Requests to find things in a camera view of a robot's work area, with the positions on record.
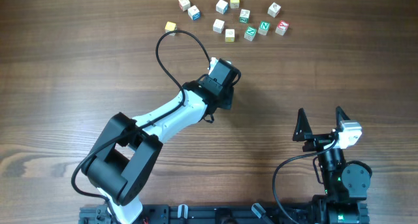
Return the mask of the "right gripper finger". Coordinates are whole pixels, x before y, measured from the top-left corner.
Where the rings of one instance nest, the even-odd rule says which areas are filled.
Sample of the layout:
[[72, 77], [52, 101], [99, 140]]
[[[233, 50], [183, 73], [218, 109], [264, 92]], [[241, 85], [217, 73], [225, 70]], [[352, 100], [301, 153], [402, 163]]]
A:
[[350, 122], [350, 118], [346, 115], [341, 106], [336, 107], [336, 130], [343, 130], [346, 123]]
[[293, 133], [293, 141], [302, 142], [313, 139], [312, 129], [303, 108], [298, 110], [297, 124]]

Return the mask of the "green wooden block Z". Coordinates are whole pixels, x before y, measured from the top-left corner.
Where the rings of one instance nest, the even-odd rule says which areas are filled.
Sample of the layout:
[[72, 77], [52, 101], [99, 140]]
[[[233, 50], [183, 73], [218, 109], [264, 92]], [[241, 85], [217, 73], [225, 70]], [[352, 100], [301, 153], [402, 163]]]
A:
[[252, 41], [257, 34], [257, 30], [251, 26], [248, 26], [245, 33], [244, 38], [248, 41]]

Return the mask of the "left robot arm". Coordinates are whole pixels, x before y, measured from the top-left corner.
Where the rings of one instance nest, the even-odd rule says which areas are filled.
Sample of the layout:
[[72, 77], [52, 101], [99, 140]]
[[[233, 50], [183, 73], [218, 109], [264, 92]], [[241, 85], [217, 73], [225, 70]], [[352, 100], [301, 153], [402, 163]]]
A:
[[111, 117], [79, 169], [99, 190], [113, 223], [133, 223], [143, 210], [139, 193], [163, 144], [218, 109], [230, 109], [241, 72], [212, 58], [209, 72], [180, 86], [179, 94], [152, 112]]

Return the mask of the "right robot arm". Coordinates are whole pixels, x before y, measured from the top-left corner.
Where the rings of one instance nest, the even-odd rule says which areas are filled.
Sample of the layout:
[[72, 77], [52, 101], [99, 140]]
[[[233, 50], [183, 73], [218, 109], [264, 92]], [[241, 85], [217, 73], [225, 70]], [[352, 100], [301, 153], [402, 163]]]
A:
[[298, 110], [293, 140], [303, 142], [304, 152], [314, 152], [317, 180], [324, 186], [324, 195], [315, 195], [307, 207], [305, 223], [370, 222], [364, 201], [370, 187], [372, 170], [360, 161], [347, 162], [344, 150], [357, 143], [362, 135], [359, 122], [351, 120], [341, 107], [336, 108], [336, 128], [327, 134], [313, 134], [304, 109]]

